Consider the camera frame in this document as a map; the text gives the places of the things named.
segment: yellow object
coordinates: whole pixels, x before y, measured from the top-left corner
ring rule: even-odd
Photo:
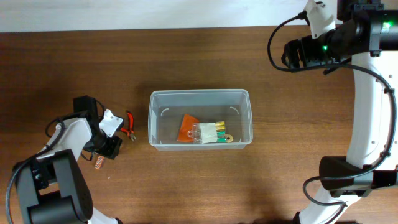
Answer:
[[[220,121],[220,122],[216,122],[216,126],[219,126],[219,125],[225,125],[225,122],[224,121]]]
[[[225,137],[226,137],[227,143],[231,143],[234,141],[234,137],[232,137],[232,135],[230,135],[230,134],[226,134]]]
[[[217,131],[225,130],[225,126],[216,126]]]

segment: plastic bin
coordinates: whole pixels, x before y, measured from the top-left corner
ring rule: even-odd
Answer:
[[[183,116],[189,114],[201,123],[225,121],[232,143],[194,144],[178,142]],[[246,90],[155,91],[150,97],[149,143],[161,151],[243,149],[253,140],[252,114]]]

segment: wooden table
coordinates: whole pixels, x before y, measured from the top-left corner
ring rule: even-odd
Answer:
[[[352,133],[350,70],[273,69],[266,45],[274,27],[114,30],[0,34],[0,192],[11,167],[48,141],[44,127],[90,95],[115,114],[134,113],[137,142],[125,140],[102,170],[79,160],[96,208],[125,223],[251,223],[291,219],[308,205],[304,180],[323,156],[345,155]],[[286,27],[285,43],[309,35]],[[243,150],[159,152],[147,138],[155,90],[244,88],[251,97],[254,140]],[[320,184],[309,187],[314,194]],[[373,192],[340,220],[395,223],[398,190]],[[12,214],[21,222],[17,196]],[[0,205],[4,223],[4,204]]]

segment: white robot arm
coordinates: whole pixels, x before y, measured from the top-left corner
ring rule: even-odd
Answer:
[[[73,107],[73,114],[60,118],[39,156],[28,161],[16,175],[24,223],[122,224],[93,208],[77,160],[83,149],[114,159],[121,145],[114,133],[124,121],[107,109],[100,122],[96,100],[89,96],[75,98]],[[54,183],[58,183],[59,191],[39,193]]]
[[[337,3],[338,19],[344,22],[338,28],[326,4],[309,0],[303,13],[276,28],[268,45],[271,64],[285,72],[327,68],[327,75],[339,67],[355,69],[354,128],[347,156],[321,160],[320,176],[308,179],[303,186],[312,202],[296,214],[295,224],[335,223],[372,190],[398,186],[394,141],[398,27],[392,23],[398,11],[385,11],[380,0]],[[282,62],[288,68],[281,68],[271,57],[271,41],[282,25],[294,19],[305,19],[312,35],[285,45]],[[311,198],[306,186],[315,180],[321,180],[322,186]]]

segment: red pliers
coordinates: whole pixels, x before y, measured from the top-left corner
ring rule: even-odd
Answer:
[[[120,131],[127,134],[127,136],[132,140],[136,140],[136,136],[134,135],[134,117],[130,111],[126,111],[127,115],[129,116],[129,128],[130,130],[126,130],[125,128],[121,128]]]

